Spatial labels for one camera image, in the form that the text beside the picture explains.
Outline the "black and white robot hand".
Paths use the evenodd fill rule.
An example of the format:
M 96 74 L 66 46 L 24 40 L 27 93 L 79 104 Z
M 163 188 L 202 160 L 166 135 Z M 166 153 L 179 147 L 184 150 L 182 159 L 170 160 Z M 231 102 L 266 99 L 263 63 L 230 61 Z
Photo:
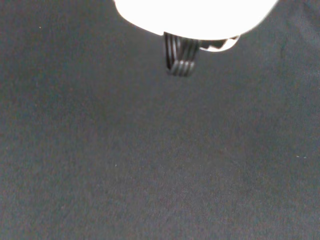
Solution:
M 172 76 L 192 74 L 200 50 L 220 53 L 256 28 L 276 0 L 116 0 L 130 24 L 163 37 L 165 66 Z

